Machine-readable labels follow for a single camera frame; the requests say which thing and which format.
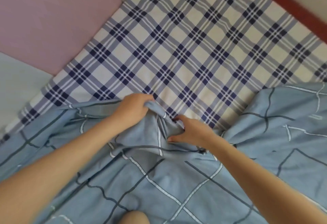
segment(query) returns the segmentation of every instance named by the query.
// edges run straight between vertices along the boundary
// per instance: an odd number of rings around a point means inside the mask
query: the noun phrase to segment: pink board
[[[57,74],[121,0],[0,0],[0,52]]]

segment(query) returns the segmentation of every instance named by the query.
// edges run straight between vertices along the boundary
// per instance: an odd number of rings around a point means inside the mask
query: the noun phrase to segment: bedding
[[[227,130],[261,89],[326,82],[326,54],[272,0],[126,0],[2,142],[54,106],[132,92],[153,94],[169,117]]]
[[[0,180],[58,149],[111,115],[107,100],[56,107],[0,149]],[[150,223],[267,223],[211,153],[171,144],[183,132],[155,102],[137,125],[104,146],[35,223],[117,223],[129,210]],[[324,83],[264,89],[226,132],[237,149],[327,213],[327,88]]]

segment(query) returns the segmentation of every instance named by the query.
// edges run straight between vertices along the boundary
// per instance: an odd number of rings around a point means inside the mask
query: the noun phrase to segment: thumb
[[[184,134],[170,136],[168,142],[183,142]]]

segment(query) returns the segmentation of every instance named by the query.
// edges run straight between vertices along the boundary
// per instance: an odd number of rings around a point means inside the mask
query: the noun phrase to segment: plaid bed sheet
[[[3,140],[54,105],[132,92],[153,94],[170,117],[227,129],[261,89],[327,82],[326,54],[272,0],[126,0]]]

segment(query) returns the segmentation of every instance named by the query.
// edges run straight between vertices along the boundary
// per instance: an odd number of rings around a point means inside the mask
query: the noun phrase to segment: red border
[[[274,0],[303,25],[327,43],[327,24],[294,0]]]

